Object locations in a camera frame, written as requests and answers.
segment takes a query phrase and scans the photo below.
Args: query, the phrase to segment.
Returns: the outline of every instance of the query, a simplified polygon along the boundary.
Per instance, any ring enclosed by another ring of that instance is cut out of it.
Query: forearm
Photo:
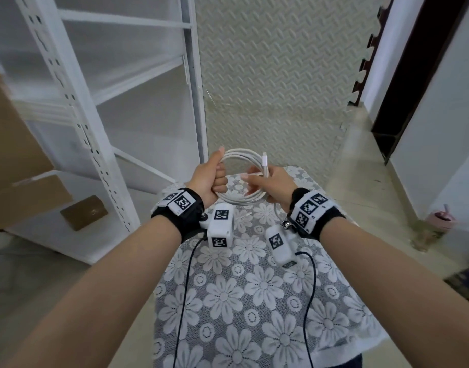
[[[106,367],[181,243],[157,216],[91,267],[7,367]]]
[[[320,241],[411,365],[469,366],[469,303],[440,278],[343,218]]]

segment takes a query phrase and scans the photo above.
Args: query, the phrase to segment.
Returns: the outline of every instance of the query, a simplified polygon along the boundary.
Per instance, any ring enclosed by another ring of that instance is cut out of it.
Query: black wrist strap
[[[296,228],[296,230],[298,231],[300,237],[319,240],[321,231],[323,230],[323,228],[325,227],[325,225],[328,222],[330,222],[332,219],[334,219],[336,217],[345,218],[345,216],[335,206],[333,206],[333,207],[329,208],[321,217],[319,217],[317,219],[317,221],[314,225],[314,228],[312,229],[311,233],[309,234],[308,232],[306,232],[304,230],[304,227],[302,227],[301,225],[299,225],[299,223],[297,223],[293,219],[291,219],[291,215],[292,215],[292,211],[294,209],[294,206],[308,192],[310,192],[310,190],[308,190],[306,188],[303,188],[303,187],[299,187],[299,188],[297,188],[293,191],[293,193],[292,193],[292,202],[291,202],[291,205],[290,205],[290,212],[287,215],[287,217],[288,217],[289,221],[292,223],[292,225],[294,226],[294,228]]]
[[[175,225],[178,231],[180,231],[182,242],[184,242],[191,236],[200,232],[201,227],[199,221],[201,220],[201,215],[204,212],[204,203],[202,202],[201,197],[190,188],[185,187],[180,188],[179,190],[185,190],[188,192],[195,199],[195,203],[179,216],[172,212],[168,206],[159,206],[154,210],[151,218],[157,215],[162,215],[167,218]]]

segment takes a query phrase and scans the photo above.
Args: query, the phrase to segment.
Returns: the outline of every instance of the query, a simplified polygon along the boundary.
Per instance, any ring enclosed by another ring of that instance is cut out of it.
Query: shelving unit
[[[93,263],[207,157],[193,0],[0,0],[0,66],[74,202],[109,212],[74,232],[60,207],[10,232]]]

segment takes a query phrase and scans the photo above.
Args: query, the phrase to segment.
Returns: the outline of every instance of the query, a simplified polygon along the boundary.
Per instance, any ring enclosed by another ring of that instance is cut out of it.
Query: lace tablecloth
[[[289,166],[286,170],[300,187],[321,190],[303,169]],[[229,194],[246,192],[239,175],[228,180]],[[171,185],[162,193],[181,186]],[[264,233],[277,222],[273,204],[237,206],[233,247],[212,250],[207,242],[197,247],[176,367],[310,366],[303,318],[313,268],[306,258],[292,272],[275,264]],[[155,289],[153,359],[157,367],[173,366],[187,266],[198,240],[182,243]],[[317,265],[316,293],[306,323],[315,368],[343,364],[386,338],[321,244],[299,239],[298,248],[311,253]]]

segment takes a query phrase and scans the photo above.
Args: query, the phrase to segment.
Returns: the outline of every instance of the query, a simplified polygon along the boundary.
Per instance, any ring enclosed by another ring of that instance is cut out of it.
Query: wrist strap
[[[182,242],[201,229],[199,221],[204,212],[201,197],[190,188],[172,192],[157,204],[151,218],[157,215],[166,217],[182,235]]]
[[[319,240],[324,226],[333,218],[345,216],[335,202],[318,191],[297,188],[292,193],[288,217],[301,237]]]

